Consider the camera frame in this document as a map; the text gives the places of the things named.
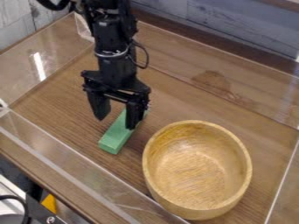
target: wooden bowl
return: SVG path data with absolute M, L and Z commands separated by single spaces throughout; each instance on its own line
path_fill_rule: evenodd
M 144 147 L 145 183 L 165 210 L 187 220 L 224 214 L 252 175 L 245 146 L 219 125 L 183 121 L 155 133 Z

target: bowl rim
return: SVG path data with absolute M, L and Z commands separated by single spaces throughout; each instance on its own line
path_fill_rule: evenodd
M 229 197 L 227 198 L 225 200 L 223 200 L 213 208 L 204 208 L 204 209 L 195 209 L 193 207 L 187 207 L 187 206 L 179 206 L 176 204 L 176 202 L 173 200 L 168 200 L 163 195 L 163 192 L 161 190 L 159 189 L 159 187 L 156 186 L 155 182 L 152 181 L 151 179 L 151 175 L 149 175 L 149 171 L 148 171 L 148 163 L 147 163 L 147 158 L 148 158 L 148 153 L 149 153 L 149 147 L 152 146 L 153 144 L 153 141 L 155 139 L 157 138 L 157 136 L 165 132 L 172 126 L 179 126 L 181 124 L 203 124 L 203 125 L 207 125 L 207 126 L 211 126 L 212 128 L 216 128 L 219 130 L 221 130 L 223 132 L 225 132 L 228 134 L 228 136 L 236 141 L 237 145 L 239 145 L 239 148 L 244 154 L 244 157 L 245 157 L 245 167 L 247 167 L 247 172 L 245 172 L 245 179 L 244 179 L 244 182 L 240 186 L 240 188 L 237 189 L 236 193 Z M 251 178 L 252 178 L 252 162 L 251 162 L 251 157 L 248 155 L 248 150 L 247 150 L 247 147 L 245 145 L 241 143 L 241 141 L 239 140 L 239 138 L 235 136 L 235 134 L 232 134 L 231 131 L 228 131 L 225 128 L 223 128 L 221 126 L 219 126 L 217 124 L 212 123 L 212 122 L 204 122 L 204 121 L 200 121 L 200 120 L 187 120 L 187 121 L 180 121 L 180 122 L 173 122 L 168 125 L 165 125 L 161 129 L 159 129 L 155 134 L 152 135 L 152 137 L 149 138 L 147 144 L 145 144 L 145 147 L 144 147 L 144 154 L 143 154 L 143 171 L 144 171 L 144 178 L 145 178 L 145 181 L 148 183 L 148 185 L 153 188 L 156 194 L 159 194 L 159 197 L 161 197 L 165 201 L 168 201 L 171 204 L 176 205 L 177 207 L 184 207 L 192 211 L 211 211 L 211 210 L 216 210 L 216 209 L 220 209 L 228 205 L 231 205 L 233 202 L 237 202 L 245 192 L 245 190 L 248 189 L 248 185 L 249 185 L 249 181 L 251 181 Z

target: green block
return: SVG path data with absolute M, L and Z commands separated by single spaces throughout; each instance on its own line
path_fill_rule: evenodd
M 121 150 L 127 139 L 133 133 L 133 129 L 127 129 L 127 110 L 124 109 L 120 116 L 109 126 L 107 133 L 100 138 L 97 146 L 101 150 L 109 152 L 111 154 L 117 154 Z

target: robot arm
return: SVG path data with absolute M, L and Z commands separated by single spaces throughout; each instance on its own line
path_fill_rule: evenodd
M 61 10 L 71 0 L 55 5 L 37 0 L 51 10 Z M 103 120 L 111 111 L 109 100 L 125 104 L 125 127 L 133 129 L 148 109 L 151 88 L 136 78 L 136 68 L 148 65 L 145 49 L 133 41 L 136 18 L 128 0 L 80 0 L 80 14 L 87 20 L 95 38 L 95 55 L 100 69 L 83 71 L 83 89 L 93 115 Z M 136 48 L 147 55 L 144 66 L 136 64 Z

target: wall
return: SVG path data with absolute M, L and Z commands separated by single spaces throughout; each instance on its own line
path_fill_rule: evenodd
M 237 42 L 296 58 L 299 13 L 257 0 L 132 0 L 133 6 Z
M 0 0 L 0 51 L 67 12 L 45 10 L 34 0 Z

